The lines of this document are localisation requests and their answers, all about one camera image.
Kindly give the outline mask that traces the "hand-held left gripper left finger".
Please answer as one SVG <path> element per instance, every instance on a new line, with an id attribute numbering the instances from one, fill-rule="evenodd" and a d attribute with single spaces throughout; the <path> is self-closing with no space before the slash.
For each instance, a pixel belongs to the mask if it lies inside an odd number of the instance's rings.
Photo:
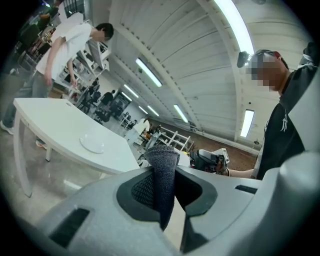
<path id="1" fill-rule="evenodd" d="M 158 211 L 137 201 L 135 184 L 152 176 L 139 168 L 87 184 L 50 209 L 36 227 L 73 256 L 178 256 Z"/>

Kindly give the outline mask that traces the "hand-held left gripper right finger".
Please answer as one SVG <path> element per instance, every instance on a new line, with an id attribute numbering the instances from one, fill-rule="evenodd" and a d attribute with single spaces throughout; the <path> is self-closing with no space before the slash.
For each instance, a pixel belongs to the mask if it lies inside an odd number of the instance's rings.
<path id="1" fill-rule="evenodd" d="M 178 166 L 187 182 L 185 256 L 286 255 L 320 202 L 320 155 L 303 152 L 262 180 L 226 177 Z"/>

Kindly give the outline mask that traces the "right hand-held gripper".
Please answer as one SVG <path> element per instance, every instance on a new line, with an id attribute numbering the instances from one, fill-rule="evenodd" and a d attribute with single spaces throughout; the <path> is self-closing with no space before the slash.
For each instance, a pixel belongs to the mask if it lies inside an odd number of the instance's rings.
<path id="1" fill-rule="evenodd" d="M 189 153 L 189 159 L 191 168 L 217 175 L 230 175 L 227 167 L 230 158 L 225 148 L 220 148 L 212 152 L 198 149 L 197 151 Z"/>

